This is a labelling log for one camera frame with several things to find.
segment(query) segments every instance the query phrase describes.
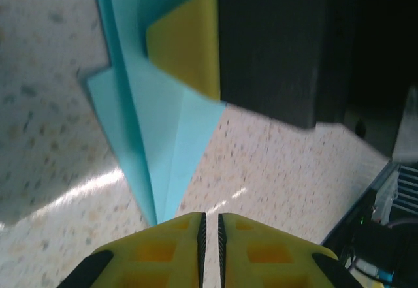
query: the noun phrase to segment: floor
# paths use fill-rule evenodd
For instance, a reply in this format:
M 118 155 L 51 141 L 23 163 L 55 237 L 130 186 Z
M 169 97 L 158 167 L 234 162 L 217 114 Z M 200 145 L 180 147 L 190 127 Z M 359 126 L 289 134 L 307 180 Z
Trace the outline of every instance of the floor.
M 0 287 L 56 287 L 95 248 L 148 225 L 83 86 L 108 65 L 95 0 L 0 0 Z M 341 126 L 293 129 L 233 106 L 178 215 L 218 212 L 320 243 L 387 160 Z

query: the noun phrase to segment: yellow 3d-printed part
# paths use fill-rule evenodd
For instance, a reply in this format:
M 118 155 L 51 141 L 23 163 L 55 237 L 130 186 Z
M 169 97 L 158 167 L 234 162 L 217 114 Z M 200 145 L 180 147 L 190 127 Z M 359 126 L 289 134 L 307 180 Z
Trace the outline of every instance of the yellow 3d-printed part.
M 91 287 L 201 287 L 205 249 L 206 214 L 186 214 L 97 249 L 114 256 Z
M 212 99 L 220 98 L 217 0 L 188 0 L 146 32 L 151 62 Z
M 236 214 L 219 215 L 219 262 L 226 288 L 331 288 L 312 258 L 327 248 Z

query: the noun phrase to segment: black device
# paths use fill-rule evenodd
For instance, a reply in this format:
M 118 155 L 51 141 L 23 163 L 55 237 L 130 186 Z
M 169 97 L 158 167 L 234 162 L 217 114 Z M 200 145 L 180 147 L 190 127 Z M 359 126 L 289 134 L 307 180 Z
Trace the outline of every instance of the black device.
M 418 287 L 418 217 L 398 216 L 387 225 L 372 221 L 376 194 L 389 178 L 393 180 L 393 172 L 398 173 L 398 181 L 406 174 L 415 174 L 414 168 L 388 163 L 322 245 L 333 250 L 342 265 L 351 259 L 350 268 L 356 268 L 357 260 L 362 259 L 392 274 L 391 282 L 387 283 L 389 287 Z M 394 209 L 397 210 L 395 201 L 391 217 Z M 374 277 L 361 269 L 359 272 Z
M 218 0 L 221 98 L 392 156 L 417 81 L 418 0 Z

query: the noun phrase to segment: cable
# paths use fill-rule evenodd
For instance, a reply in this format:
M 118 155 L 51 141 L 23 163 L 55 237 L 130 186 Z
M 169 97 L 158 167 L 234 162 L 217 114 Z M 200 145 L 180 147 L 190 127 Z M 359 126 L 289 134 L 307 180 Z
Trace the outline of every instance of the cable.
M 350 267 L 353 264 L 353 259 L 354 259 L 353 247 L 352 246 L 344 246 L 338 259 L 342 263 L 345 262 L 344 266 L 347 264 L 347 259 L 350 259 L 351 263 L 347 268 L 348 270 L 350 270 Z
M 386 227 L 388 227 L 388 228 L 392 228 L 392 227 L 395 227 L 395 226 L 400 226 L 400 225 L 413 225 L 413 224 L 418 224 L 418 219 L 417 218 L 413 218 L 413 217 L 411 217 L 411 218 L 404 218 L 404 219 L 399 219 L 399 220 L 396 220 L 396 221 L 390 221 L 390 222 L 388 222 L 387 224 L 385 224 L 385 226 Z M 379 282 L 379 283 L 382 283 L 382 284 L 384 284 L 385 286 L 389 286 L 389 287 L 393 287 L 393 288 L 396 288 L 396 286 L 394 286 L 394 283 L 393 282 L 391 282 L 391 281 L 387 281 L 387 280 L 383 280 L 383 279 L 380 279 L 380 278 L 378 278 L 378 277 L 376 277 L 376 276 L 373 276 L 373 275 L 371 275 L 371 274 L 369 274 L 369 273 L 367 273 L 367 272 L 365 272 L 364 270 L 362 270 L 362 269 L 360 269 L 358 266 L 357 266 L 357 262 L 359 261 L 359 258 L 357 258 L 357 257 L 354 257 L 354 259 L 351 257 L 351 264 L 350 264 L 350 266 L 348 267 L 348 270 L 352 270 L 353 268 L 357 271 L 357 272 L 359 272 L 359 273 L 361 273 L 362 275 L 364 275 L 364 276 L 366 276 L 367 278 L 369 278 L 369 279 L 371 279 L 371 280 L 374 280 L 374 281 L 377 281 L 377 282 Z
M 396 221 L 388 222 L 385 226 L 388 228 L 392 228 L 392 227 L 399 226 L 399 225 L 409 225 L 409 224 L 410 225 L 418 224 L 418 218 L 409 217 L 409 218 L 397 219 Z
M 377 281 L 378 283 L 382 283 L 382 284 L 384 284 L 385 286 L 389 286 L 389 287 L 396 288 L 396 287 L 393 285 L 393 283 L 392 283 L 392 282 L 387 281 L 387 280 L 382 280 L 382 279 L 380 279 L 380 278 L 378 278 L 378 277 L 376 277 L 376 276 L 373 276 L 373 275 L 371 275 L 371 274 L 369 274 L 369 273 L 365 272 L 364 270 L 360 269 L 360 268 L 359 268 L 356 264 L 354 264 L 354 269 L 355 269 L 357 272 L 361 273 L 362 275 L 366 276 L 367 278 L 370 278 L 371 280 Z

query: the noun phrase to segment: light blue paper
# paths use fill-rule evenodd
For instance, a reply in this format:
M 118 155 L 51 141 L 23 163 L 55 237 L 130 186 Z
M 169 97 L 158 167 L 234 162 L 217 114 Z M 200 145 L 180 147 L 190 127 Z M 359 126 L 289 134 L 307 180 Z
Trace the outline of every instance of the light blue paper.
M 88 86 L 103 129 L 151 225 L 174 217 L 225 108 L 146 58 L 146 27 L 182 1 L 98 0 L 112 68 L 92 77 Z

